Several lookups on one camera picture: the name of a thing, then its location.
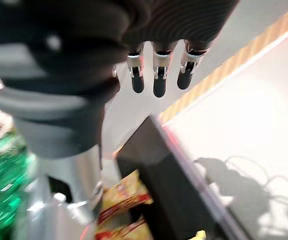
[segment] black fingertip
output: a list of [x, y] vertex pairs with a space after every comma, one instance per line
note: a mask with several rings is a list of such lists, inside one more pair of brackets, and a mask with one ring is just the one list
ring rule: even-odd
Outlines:
[[162, 75], [159, 75], [157, 79], [154, 79], [154, 95], [161, 98], [166, 92], [166, 79], [163, 79]]
[[139, 75], [134, 75], [134, 77], [132, 77], [132, 85], [133, 85], [133, 90], [140, 94], [141, 92], [144, 91], [144, 78], [143, 76], [139, 76]]
[[192, 74], [190, 72], [182, 73], [179, 72], [178, 79], [177, 79], [177, 86], [181, 90], [185, 90], [189, 87], [191, 81], [192, 81]]

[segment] snack bag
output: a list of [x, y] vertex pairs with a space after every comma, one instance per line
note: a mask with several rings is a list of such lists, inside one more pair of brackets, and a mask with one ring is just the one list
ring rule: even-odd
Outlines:
[[205, 231], [198, 231], [196, 236], [190, 240], [206, 240], [206, 232]]
[[152, 198], [139, 180], [138, 170], [123, 178], [118, 185], [104, 191], [98, 224], [139, 204], [151, 204]]
[[113, 231], [98, 232], [95, 236], [96, 240], [153, 240], [149, 231], [149, 227], [144, 219], [118, 228]]

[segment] yellow border strip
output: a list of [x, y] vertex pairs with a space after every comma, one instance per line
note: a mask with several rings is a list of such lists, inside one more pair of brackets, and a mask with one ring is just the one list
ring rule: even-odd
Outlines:
[[239, 50], [236, 55], [226, 60], [216, 68], [210, 75], [194, 86], [189, 92], [183, 94], [175, 103], [163, 111], [159, 118], [166, 123], [172, 117], [185, 109], [192, 101], [195, 101], [209, 89], [213, 88], [225, 77], [234, 72], [250, 58], [261, 52], [269, 44], [288, 32], [288, 13], [272, 24], [265, 32], [257, 36], [246, 47]]

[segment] metal bracket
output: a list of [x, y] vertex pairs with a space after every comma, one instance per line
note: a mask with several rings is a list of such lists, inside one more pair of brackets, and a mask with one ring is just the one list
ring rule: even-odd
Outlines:
[[127, 65], [129, 69], [130, 76], [133, 78], [134, 76], [134, 70], [137, 68], [139, 76], [143, 76], [143, 50], [141, 49], [138, 55], [128, 55], [127, 56]]
[[180, 72], [182, 74], [184, 74], [186, 72], [186, 69], [187, 69], [187, 63], [193, 63], [193, 66], [190, 67], [190, 74], [192, 75], [195, 72], [197, 65], [203, 59], [204, 55], [205, 55], [205, 52], [203, 52], [202, 54], [192, 53], [192, 51], [189, 50], [188, 42], [186, 42], [184, 54], [183, 54], [183, 57], [181, 59]]
[[163, 79], [167, 78], [168, 68], [171, 62], [172, 53], [167, 55], [161, 55], [155, 52], [154, 50], [154, 58], [153, 58], [153, 68], [154, 68], [154, 78], [158, 79], [160, 74], [160, 69], [164, 68]]

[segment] black plastic panel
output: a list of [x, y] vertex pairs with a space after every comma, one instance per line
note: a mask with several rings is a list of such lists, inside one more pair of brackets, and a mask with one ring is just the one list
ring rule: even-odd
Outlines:
[[173, 142], [149, 117], [117, 155], [122, 177], [139, 169], [154, 203], [131, 211], [144, 215], [154, 239], [186, 240], [205, 230], [208, 240], [248, 240], [241, 226], [191, 170], [193, 164], [170, 147]]

